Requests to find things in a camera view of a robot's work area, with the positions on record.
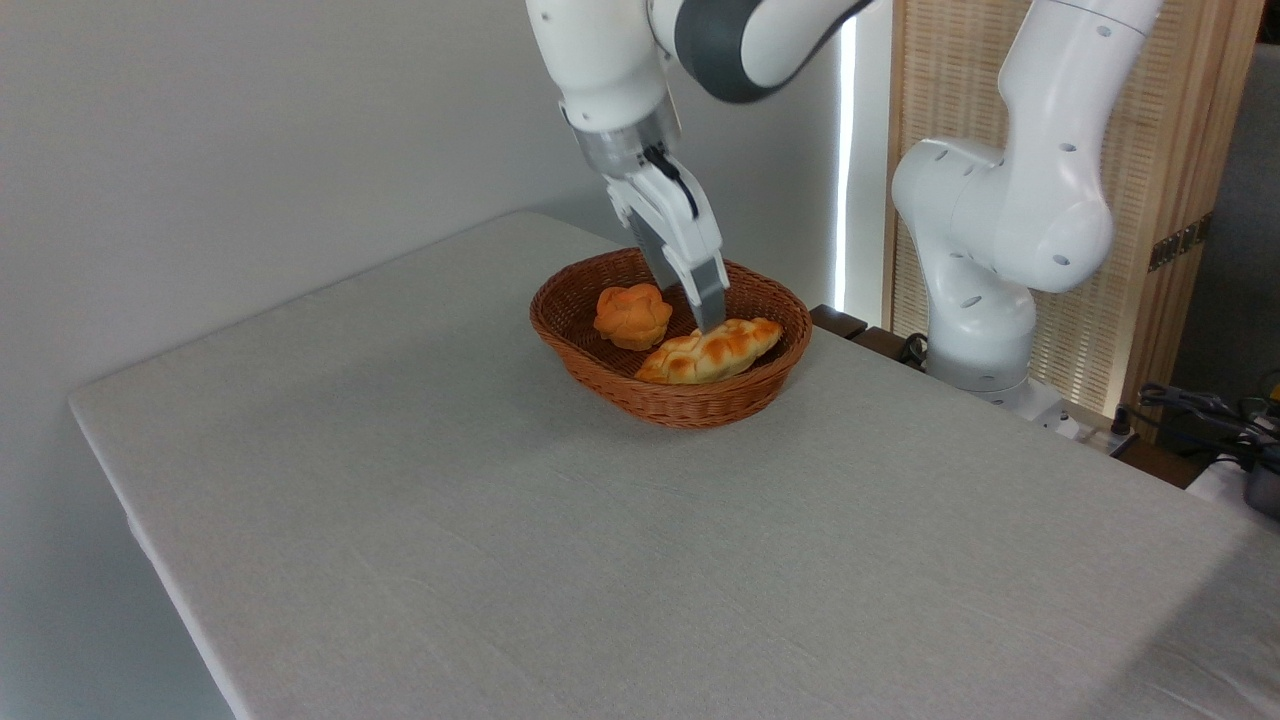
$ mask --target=pastry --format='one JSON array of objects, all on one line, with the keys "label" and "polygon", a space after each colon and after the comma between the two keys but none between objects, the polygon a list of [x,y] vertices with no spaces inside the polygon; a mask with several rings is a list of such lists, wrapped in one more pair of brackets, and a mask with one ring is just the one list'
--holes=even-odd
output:
[{"label": "pastry", "polygon": [[751,366],[782,337],[782,325],[773,320],[726,320],[705,336],[694,331],[687,337],[671,338],[650,355],[636,379],[646,383],[713,383]]},{"label": "pastry", "polygon": [[662,301],[657,287],[643,283],[605,288],[595,304],[591,327],[623,350],[649,350],[667,334],[668,320],[671,305]]}]

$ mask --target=wicker basket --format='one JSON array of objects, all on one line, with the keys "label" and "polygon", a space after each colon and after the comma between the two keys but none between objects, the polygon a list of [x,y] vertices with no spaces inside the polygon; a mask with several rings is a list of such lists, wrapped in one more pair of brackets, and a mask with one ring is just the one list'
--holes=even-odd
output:
[{"label": "wicker basket", "polygon": [[[724,425],[759,413],[778,396],[813,336],[808,309],[787,288],[735,263],[724,266],[730,279],[727,315],[778,322],[782,340],[749,370],[721,382],[667,386],[636,380],[632,375],[649,352],[618,348],[591,327],[595,301],[604,288],[654,282],[635,249],[590,258],[556,273],[534,296],[530,320],[575,379],[636,418],[672,428]],[[698,325],[681,288],[668,288],[663,299],[675,310],[667,338],[691,333]]]}]

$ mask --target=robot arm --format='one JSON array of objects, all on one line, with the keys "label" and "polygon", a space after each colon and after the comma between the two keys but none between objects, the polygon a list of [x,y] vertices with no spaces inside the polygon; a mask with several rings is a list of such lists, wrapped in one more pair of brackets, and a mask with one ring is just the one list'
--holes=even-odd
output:
[{"label": "robot arm", "polygon": [[703,331],[724,320],[721,234],[698,179],[671,150],[680,123],[666,65],[727,101],[786,85],[870,0],[526,0],[561,109],[605,177],[662,287],[681,283]]},{"label": "robot arm", "polygon": [[1071,290],[1111,250],[1102,138],[1160,6],[1034,0],[1000,73],[1006,146],[925,140],[893,177],[929,295],[929,374],[1046,427],[1061,397],[1028,378],[1028,287]]}]

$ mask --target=bread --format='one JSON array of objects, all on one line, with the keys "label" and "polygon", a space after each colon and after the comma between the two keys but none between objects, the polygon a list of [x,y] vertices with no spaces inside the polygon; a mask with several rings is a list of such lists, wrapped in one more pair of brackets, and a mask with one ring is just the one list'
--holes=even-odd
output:
[{"label": "bread", "polygon": [[782,337],[773,320],[726,320],[705,336],[699,331],[671,338],[650,355],[636,379],[646,383],[698,384],[723,380],[751,366]]},{"label": "bread", "polygon": [[657,287],[643,283],[630,288],[611,287],[595,304],[600,337],[625,350],[649,350],[667,334],[671,305]]}]

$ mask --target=table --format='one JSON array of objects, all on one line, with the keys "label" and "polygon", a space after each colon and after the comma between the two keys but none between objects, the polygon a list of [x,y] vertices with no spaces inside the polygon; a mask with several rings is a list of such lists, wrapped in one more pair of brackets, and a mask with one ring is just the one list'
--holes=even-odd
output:
[{"label": "table", "polygon": [[527,322],[515,214],[77,391],[238,717],[1280,715],[1280,538],[815,333],[713,430]]}]

